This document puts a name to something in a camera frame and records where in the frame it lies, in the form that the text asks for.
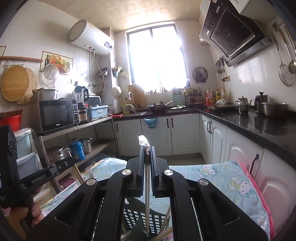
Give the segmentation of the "person's left hand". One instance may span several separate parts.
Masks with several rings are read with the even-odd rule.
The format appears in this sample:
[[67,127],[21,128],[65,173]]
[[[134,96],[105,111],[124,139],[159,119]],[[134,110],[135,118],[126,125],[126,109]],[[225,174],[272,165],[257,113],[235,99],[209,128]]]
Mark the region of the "person's left hand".
[[32,218],[29,227],[36,226],[44,218],[41,207],[34,202],[34,197],[39,194],[41,190],[41,187],[35,190],[34,194],[25,200],[21,206],[13,208],[1,207],[1,211],[15,231],[24,231],[21,220],[25,219],[28,215]]

